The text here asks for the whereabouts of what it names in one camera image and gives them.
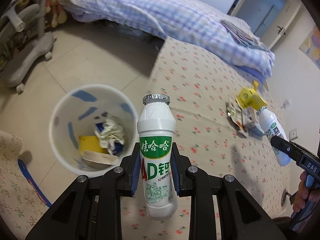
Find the person right hand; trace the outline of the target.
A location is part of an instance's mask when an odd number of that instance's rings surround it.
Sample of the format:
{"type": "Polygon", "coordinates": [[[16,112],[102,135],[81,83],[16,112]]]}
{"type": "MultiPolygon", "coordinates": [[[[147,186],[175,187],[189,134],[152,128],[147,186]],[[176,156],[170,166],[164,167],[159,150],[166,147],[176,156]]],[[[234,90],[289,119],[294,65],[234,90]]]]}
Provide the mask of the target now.
{"type": "Polygon", "coordinates": [[[298,186],[298,191],[297,194],[295,196],[295,200],[293,202],[293,211],[294,212],[299,212],[301,209],[304,209],[305,204],[306,204],[306,200],[313,202],[313,203],[317,203],[319,202],[320,199],[320,192],[319,189],[312,191],[311,193],[309,192],[309,190],[307,189],[307,187],[305,186],[305,180],[306,180],[307,174],[304,171],[301,175],[300,175],[300,183],[298,186]]]}

